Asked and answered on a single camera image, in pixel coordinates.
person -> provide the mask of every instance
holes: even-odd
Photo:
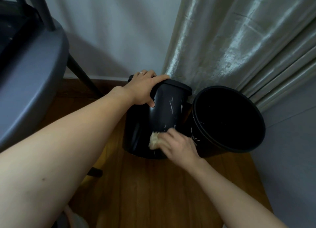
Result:
[[[37,131],[0,154],[2,228],[50,227],[97,161],[122,116],[134,104],[155,106],[150,91],[168,79],[137,72],[124,87]],[[200,184],[229,228],[286,227],[269,210],[200,158],[191,138],[159,134],[165,155]]]

wall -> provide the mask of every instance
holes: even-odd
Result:
[[[161,73],[181,0],[46,0],[91,78]],[[66,77],[74,77],[70,70]]]
[[[263,114],[266,137],[251,153],[274,213],[316,227],[316,78]]]

wooden floor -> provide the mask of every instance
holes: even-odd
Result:
[[[56,97],[40,127],[93,102]],[[197,183],[169,160],[147,160],[122,149],[124,120],[118,123],[95,167],[103,177],[86,177],[70,207],[90,227],[215,227],[223,225]],[[207,161],[271,210],[249,154],[227,153]]]

black trash can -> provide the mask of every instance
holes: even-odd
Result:
[[[131,154],[148,159],[164,159],[160,149],[148,147],[152,132],[166,132],[173,127],[178,129],[182,119],[183,106],[192,89],[175,80],[167,79],[152,89],[150,96],[155,107],[147,104],[134,105],[126,114],[123,148]]]
[[[195,97],[184,134],[192,137],[201,157],[249,152],[265,136],[265,124],[257,107],[240,92],[211,86]]]

forearm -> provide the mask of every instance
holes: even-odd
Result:
[[[286,227],[258,201],[216,172],[204,159],[189,173],[200,184],[229,228]]]
[[[32,227],[43,227],[58,215],[132,105],[122,89],[113,89],[0,155],[0,170],[4,171],[0,174],[0,193],[6,194],[0,216],[11,216],[6,217],[8,227],[27,227],[23,219],[23,224],[15,223],[19,220],[15,216],[28,217]]]

